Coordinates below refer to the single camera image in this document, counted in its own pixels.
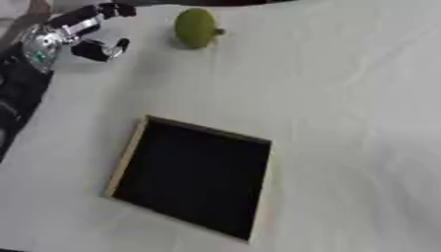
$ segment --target table surface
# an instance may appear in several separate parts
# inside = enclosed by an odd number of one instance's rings
[[[439,251],[441,2],[305,0],[212,9],[209,48],[171,39],[184,7],[141,8],[68,57],[0,166],[0,247],[36,252]],[[144,114],[274,141],[251,244],[101,197]]]

